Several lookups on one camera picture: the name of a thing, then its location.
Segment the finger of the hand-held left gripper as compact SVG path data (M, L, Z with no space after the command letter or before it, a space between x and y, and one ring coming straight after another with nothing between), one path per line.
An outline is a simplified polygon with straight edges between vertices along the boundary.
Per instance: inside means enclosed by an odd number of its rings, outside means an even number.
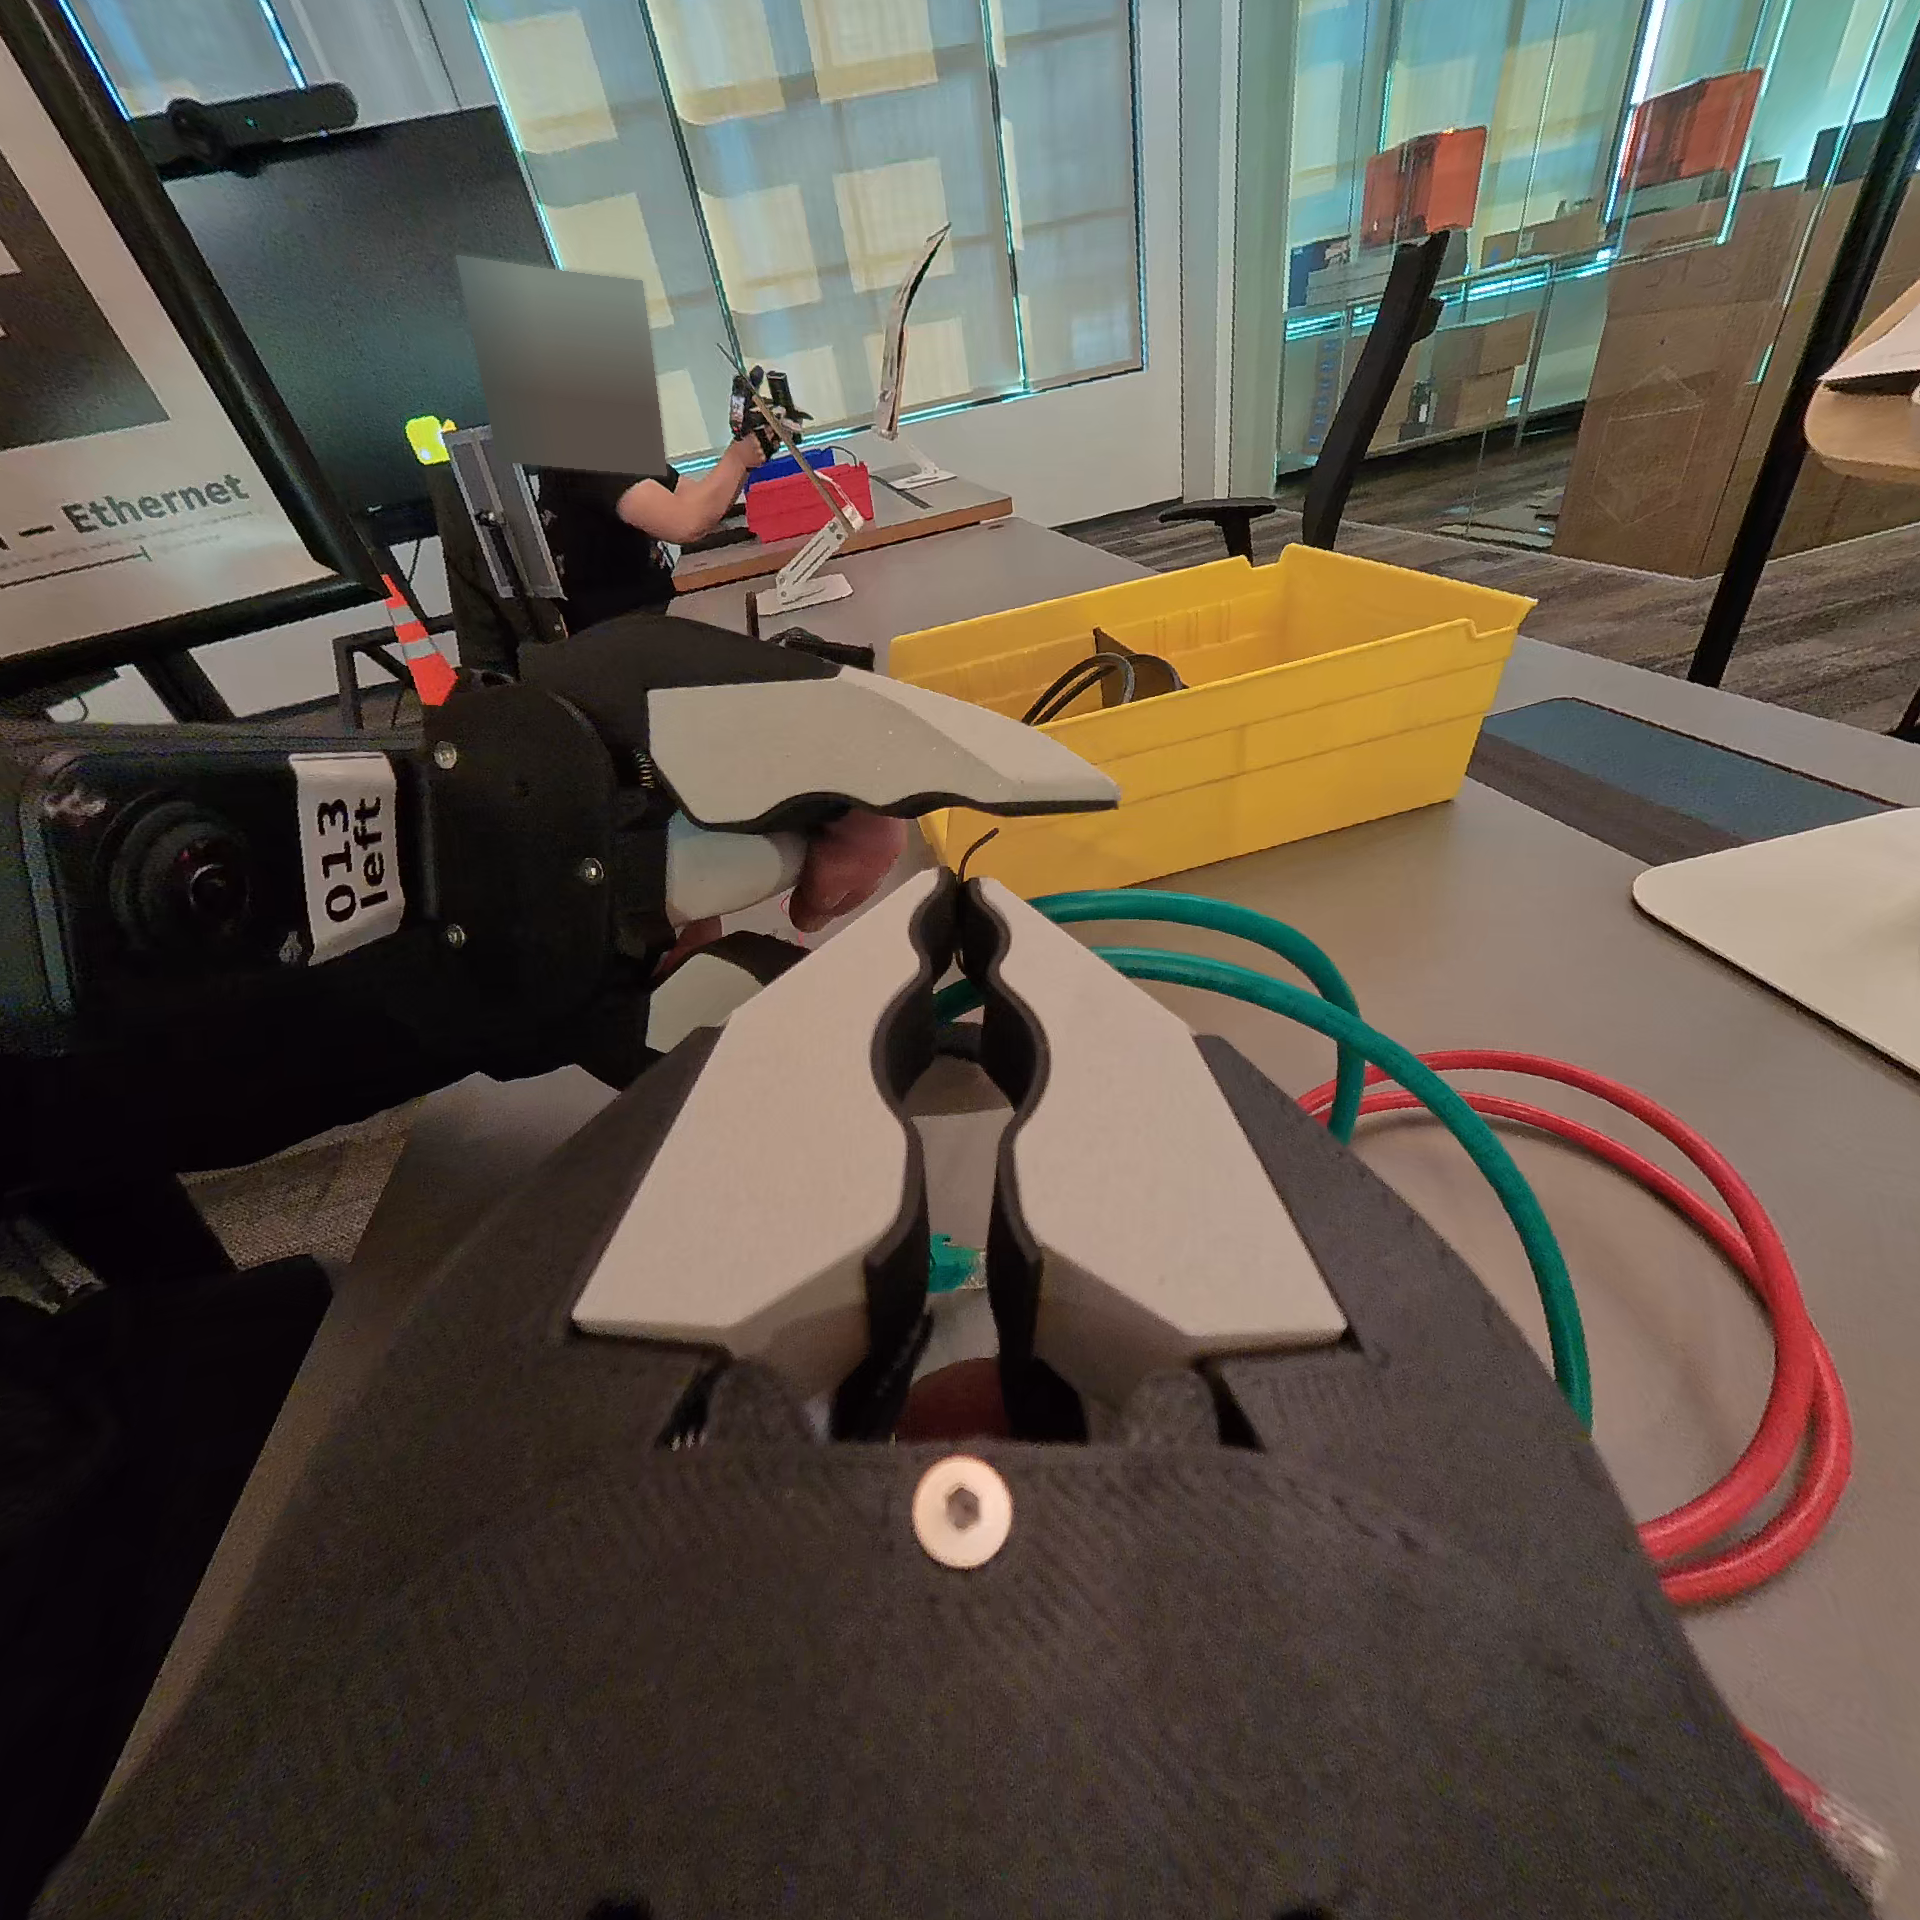
M722 1027L733 1011L800 964L810 948L773 933L731 931L685 955L650 992L642 1045L666 1057L700 1028Z
M657 688L647 760L674 801L663 913L712 922L800 879L837 809L916 820L1116 809L1119 781L1037 728L859 668Z

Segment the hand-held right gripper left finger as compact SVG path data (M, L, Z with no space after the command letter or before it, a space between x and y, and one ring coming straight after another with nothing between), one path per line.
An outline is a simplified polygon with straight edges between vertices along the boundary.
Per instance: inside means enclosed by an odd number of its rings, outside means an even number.
M712 1034L569 1320L722 1351L888 1435L928 1340L928 1194L906 1113L963 889L927 872Z

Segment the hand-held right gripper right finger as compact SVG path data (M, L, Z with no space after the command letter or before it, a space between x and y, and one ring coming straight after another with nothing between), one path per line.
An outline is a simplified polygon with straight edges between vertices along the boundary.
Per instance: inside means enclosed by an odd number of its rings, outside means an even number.
M1011 1106L985 1251L1013 1435L1164 1371L1348 1335L1194 1031L999 880L967 885L979 1064Z

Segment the person's left forearm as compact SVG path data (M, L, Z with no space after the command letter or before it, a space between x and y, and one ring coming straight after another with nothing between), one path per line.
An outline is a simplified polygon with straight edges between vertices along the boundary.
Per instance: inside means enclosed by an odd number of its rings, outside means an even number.
M484 1069L395 1024L2 1061L5 1191L253 1164Z

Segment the person's left hand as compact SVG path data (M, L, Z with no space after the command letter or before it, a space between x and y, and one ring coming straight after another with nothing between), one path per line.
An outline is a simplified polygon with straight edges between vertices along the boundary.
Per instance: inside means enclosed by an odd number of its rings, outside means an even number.
M819 933L872 900L906 849L906 824L861 807L817 827L787 900L795 933Z

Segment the small white desk stand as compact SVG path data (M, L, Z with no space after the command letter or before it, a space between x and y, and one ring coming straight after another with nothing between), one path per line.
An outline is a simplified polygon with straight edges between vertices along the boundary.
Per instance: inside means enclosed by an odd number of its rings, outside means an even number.
M780 568L770 588L749 592L747 613L753 621L821 608L852 595L848 578L829 571L829 563L837 563L852 538L867 528L867 516L829 475L813 472L810 481L828 519Z

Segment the orange traffic cone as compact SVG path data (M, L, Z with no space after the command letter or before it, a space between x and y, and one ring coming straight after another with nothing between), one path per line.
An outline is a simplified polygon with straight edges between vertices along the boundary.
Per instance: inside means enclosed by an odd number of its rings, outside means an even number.
M458 688L458 668L447 658L415 611L404 588L389 571L383 575L383 586L387 591L384 611L392 621L392 637L408 665L418 704L423 709L440 709Z

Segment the wooden edged table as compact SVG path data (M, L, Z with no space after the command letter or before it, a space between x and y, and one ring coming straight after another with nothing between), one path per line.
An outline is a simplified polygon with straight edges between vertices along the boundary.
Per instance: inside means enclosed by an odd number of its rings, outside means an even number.
M1016 515L1016 501L995 488L970 479L949 479L938 484L890 488L873 483L873 516L848 540L844 555L916 543L936 536L957 532L985 522ZM783 543L733 543L685 551L674 571L677 592L706 592L725 586L741 586L773 577L804 547L804 538Z

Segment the yellow plastic bin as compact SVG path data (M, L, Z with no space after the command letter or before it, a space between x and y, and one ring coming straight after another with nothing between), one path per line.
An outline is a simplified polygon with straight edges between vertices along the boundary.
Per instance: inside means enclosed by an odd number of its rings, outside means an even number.
M947 867L1025 898L1120 889L1452 803L1499 688L1525 595L1289 544L909 632L893 680L1019 717L1106 634L1185 688L1047 733L1120 787L1112 811L922 820Z

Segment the framed marker poster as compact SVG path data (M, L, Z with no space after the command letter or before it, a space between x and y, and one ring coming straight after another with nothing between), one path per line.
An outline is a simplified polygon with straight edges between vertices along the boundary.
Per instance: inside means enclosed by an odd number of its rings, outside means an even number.
M5 5L5 690L383 577L60 5Z

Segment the black office chair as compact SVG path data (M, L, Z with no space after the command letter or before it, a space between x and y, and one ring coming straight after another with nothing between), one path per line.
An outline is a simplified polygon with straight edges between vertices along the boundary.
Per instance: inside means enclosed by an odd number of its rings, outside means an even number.
M1437 285L1445 267L1465 258L1467 231L1437 228L1425 241L1392 249L1373 320L1363 331L1357 365L1347 370L1344 345L1335 345L1333 421L1313 456L1301 507L1298 544L1330 551L1361 479L1363 461L1386 421L1388 402L1411 360L1445 311ZM1160 527L1209 527L1226 551L1255 559L1255 528L1279 515L1275 421L1282 389L1284 323L1234 320L1224 337L1224 394L1216 408L1218 473L1257 483L1255 495L1189 497L1160 512Z

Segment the orange shelf box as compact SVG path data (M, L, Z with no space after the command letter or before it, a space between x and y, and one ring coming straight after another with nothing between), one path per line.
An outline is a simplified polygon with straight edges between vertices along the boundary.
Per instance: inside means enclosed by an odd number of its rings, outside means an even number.
M1485 143L1485 125L1448 128L1409 138L1370 159L1356 247L1394 249L1472 228Z
M1624 132L1619 194L1729 173L1744 154L1763 81L1764 68L1748 67L1641 100Z

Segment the stack of cardboard boxes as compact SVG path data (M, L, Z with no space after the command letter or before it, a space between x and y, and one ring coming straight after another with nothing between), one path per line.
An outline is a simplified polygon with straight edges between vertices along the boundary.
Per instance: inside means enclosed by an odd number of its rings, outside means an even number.
M1743 196L1729 237L1615 272L1557 555L1722 571L1860 188Z

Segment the black stand pole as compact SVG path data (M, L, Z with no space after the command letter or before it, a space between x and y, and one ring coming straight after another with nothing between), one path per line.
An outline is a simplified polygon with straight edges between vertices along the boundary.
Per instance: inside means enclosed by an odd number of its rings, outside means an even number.
M1719 688L1743 637L1744 617L1760 591L1771 547L1783 528L1808 458L1807 413L1819 378L1856 337L1882 256L1897 225L1906 181L1917 155L1917 36L1882 116L1880 143L1863 169L1860 193L1843 231L1833 269L1808 327L1808 339L1783 397L1783 411L1740 519L1730 555L1687 668L1687 682Z

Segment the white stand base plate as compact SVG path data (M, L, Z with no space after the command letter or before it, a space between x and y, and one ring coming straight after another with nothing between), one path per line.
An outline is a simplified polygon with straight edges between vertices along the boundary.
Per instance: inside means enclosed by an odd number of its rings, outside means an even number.
M1632 898L1696 948L1917 1069L1916 807L1648 868Z

